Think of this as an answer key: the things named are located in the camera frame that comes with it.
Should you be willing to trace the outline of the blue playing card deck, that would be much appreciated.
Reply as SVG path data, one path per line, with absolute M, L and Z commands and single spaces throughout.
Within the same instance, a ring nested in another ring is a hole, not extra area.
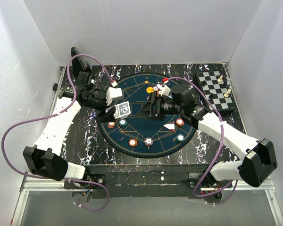
M 114 118 L 116 120 L 125 119 L 131 114 L 130 103 L 128 101 L 114 105 L 115 113 Z

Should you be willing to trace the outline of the orange big blind button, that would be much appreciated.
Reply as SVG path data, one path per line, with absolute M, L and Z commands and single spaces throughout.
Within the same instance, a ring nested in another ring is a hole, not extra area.
M 147 89 L 146 89 L 146 91 L 147 91 L 147 93 L 152 93 L 152 92 L 154 92 L 154 89 L 153 89 L 153 87 L 148 87 Z

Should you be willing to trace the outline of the white-blue poker chip stack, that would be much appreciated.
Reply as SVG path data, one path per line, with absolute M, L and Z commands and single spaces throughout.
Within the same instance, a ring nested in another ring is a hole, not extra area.
M 145 145 L 150 146 L 153 144 L 152 138 L 148 137 L 144 140 Z

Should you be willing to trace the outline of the orange poker chip stack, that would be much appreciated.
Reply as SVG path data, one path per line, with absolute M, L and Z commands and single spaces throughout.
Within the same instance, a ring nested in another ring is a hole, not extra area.
M 136 146 L 137 145 L 137 140 L 136 139 L 130 139 L 128 144 L 129 144 L 129 146 Z

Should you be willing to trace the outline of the green poker chip stack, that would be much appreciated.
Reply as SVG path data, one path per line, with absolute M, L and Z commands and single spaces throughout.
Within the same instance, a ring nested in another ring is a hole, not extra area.
M 179 135 L 176 136 L 175 139 L 176 139 L 177 142 L 183 142 L 184 139 L 185 139 L 185 136 L 182 135 L 182 134 L 179 134 Z

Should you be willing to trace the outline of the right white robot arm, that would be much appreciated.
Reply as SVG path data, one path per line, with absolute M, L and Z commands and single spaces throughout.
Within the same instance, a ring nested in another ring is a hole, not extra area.
M 271 141 L 259 141 L 221 120 L 209 108 L 197 104 L 192 90 L 184 84 L 172 88 L 158 84 L 136 117 L 163 120 L 167 114 L 180 115 L 184 123 L 212 136 L 239 158 L 234 162 L 213 162 L 201 176 L 209 187 L 225 180 L 243 180 L 259 187 L 278 167 Z

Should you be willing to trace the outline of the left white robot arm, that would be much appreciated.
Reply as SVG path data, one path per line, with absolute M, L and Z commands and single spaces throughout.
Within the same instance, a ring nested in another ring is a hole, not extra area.
M 63 91 L 57 99 L 55 109 L 45 129 L 32 147 L 25 147 L 23 156 L 29 171 L 39 177 L 56 181 L 74 179 L 80 188 L 90 185 L 91 177 L 82 165 L 67 162 L 60 157 L 62 144 L 73 119 L 81 107 L 99 110 L 100 118 L 110 121 L 117 116 L 112 102 L 122 98 L 122 90 L 116 81 L 106 91 L 94 89 L 94 77 L 81 72 L 83 77 L 74 84 L 71 91 Z

